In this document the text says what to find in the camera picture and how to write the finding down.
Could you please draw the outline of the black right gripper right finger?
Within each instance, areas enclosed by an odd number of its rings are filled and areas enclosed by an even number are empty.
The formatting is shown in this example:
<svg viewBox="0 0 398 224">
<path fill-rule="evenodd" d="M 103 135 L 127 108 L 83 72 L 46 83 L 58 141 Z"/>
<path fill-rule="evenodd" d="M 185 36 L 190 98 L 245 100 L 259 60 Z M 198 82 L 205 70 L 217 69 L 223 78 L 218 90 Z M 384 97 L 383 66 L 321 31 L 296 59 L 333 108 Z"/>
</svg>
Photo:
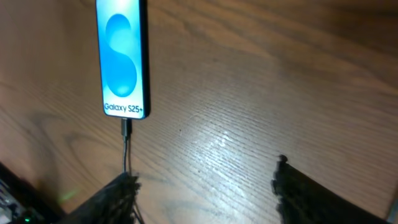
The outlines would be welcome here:
<svg viewBox="0 0 398 224">
<path fill-rule="evenodd" d="M 387 224 L 291 166 L 285 155 L 279 156 L 271 187 L 283 224 Z"/>
</svg>

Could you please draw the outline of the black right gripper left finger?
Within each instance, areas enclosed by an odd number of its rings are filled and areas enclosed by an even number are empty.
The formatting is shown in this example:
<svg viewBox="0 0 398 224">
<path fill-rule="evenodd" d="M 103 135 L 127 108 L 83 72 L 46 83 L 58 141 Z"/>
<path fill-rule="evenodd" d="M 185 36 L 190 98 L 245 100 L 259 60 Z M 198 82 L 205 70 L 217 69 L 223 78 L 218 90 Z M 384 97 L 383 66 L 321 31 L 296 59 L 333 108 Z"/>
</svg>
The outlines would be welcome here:
<svg viewBox="0 0 398 224">
<path fill-rule="evenodd" d="M 141 217 L 135 209 L 141 184 L 124 172 L 95 193 L 57 224 L 134 224 Z"/>
</svg>

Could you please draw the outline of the blue Galaxy smartphone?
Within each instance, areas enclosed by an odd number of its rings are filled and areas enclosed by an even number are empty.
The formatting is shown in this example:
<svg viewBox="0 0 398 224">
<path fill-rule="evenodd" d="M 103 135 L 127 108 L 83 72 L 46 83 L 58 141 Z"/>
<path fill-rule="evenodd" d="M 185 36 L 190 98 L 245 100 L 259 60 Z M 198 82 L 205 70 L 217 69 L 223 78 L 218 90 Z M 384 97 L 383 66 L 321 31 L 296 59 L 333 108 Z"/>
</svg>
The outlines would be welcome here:
<svg viewBox="0 0 398 224">
<path fill-rule="evenodd" d="M 96 0 L 95 9 L 103 111 L 145 119 L 150 113 L 147 2 Z"/>
</svg>

